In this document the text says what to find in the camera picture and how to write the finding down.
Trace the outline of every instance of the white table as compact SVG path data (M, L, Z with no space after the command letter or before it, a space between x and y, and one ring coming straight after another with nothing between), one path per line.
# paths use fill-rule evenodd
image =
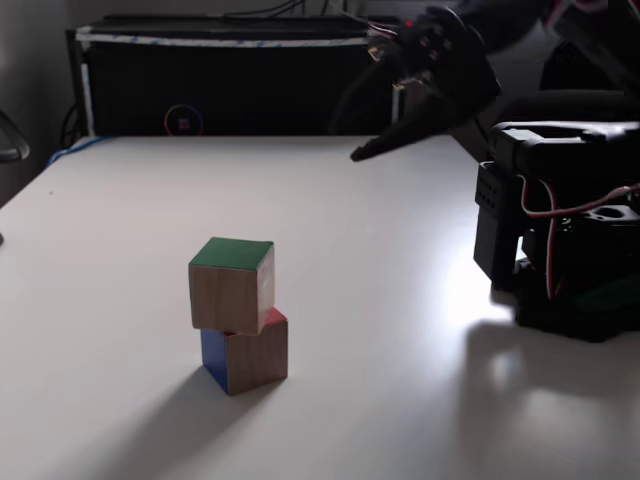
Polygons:
M640 341L514 328L473 263L476 166L442 137L118 139L0 211L0 478L640 476ZM290 377L228 398L187 264L276 243Z

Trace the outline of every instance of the green block face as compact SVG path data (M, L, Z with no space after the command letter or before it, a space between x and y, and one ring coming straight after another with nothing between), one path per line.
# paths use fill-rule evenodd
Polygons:
M191 265L257 272L273 248L273 242L252 242L214 237L191 261Z

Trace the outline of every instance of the blue cable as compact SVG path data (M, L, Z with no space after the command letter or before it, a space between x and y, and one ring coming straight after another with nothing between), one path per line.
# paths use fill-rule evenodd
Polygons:
M47 168L49 168L51 165L56 163L61 157L64 157L65 155L71 155L72 153L80 152L85 148L89 148L90 146L95 145L96 143L104 142L105 140L109 140L110 138L113 138L113 137L98 137L98 138L94 138L93 140L89 140L87 143L78 145L77 147L71 147L71 148L67 148L66 150L60 150L59 152L56 152L51 156L51 158L47 162Z

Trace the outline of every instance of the wooden block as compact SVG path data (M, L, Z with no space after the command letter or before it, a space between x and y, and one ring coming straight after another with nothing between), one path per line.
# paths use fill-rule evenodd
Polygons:
M262 331L275 303L273 242L212 238L189 264L193 327Z
M287 378L288 330L275 308L258 336L202 330L202 363L228 395Z

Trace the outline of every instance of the red wire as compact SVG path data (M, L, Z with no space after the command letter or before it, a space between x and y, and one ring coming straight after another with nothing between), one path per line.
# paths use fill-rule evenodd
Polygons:
M540 180L549 194L549 201L551 202L551 210L558 208L558 198L553 187L544 180ZM554 285L553 285L553 245L556 240L556 230L558 229L558 218L552 218L549 223L549 237L547 239L547 296L549 300L553 300L555 297Z
M577 215L578 213L587 212L589 210L593 210L594 208L598 208L603 205L606 205L611 200L614 200L619 197L624 197L629 193L635 193L640 191L640 183L637 183L635 185L631 185L630 187L629 186L618 187L614 190L611 190L607 195L605 195L604 197L598 200L585 203L584 205L579 205L577 207L563 208L563 209L557 209L557 210L552 209L548 212L534 212L532 210L529 210L529 208L527 207L527 196L529 192L527 179L524 178L522 175L518 175L518 177L520 177L524 182L524 187L522 190L522 210L524 210L524 212L527 215L529 215L531 218L557 218L557 217L567 217L570 215Z
M545 24L546 28L548 30L552 30L570 6L571 0L556 0L555 6L549 15L549 18L547 18Z

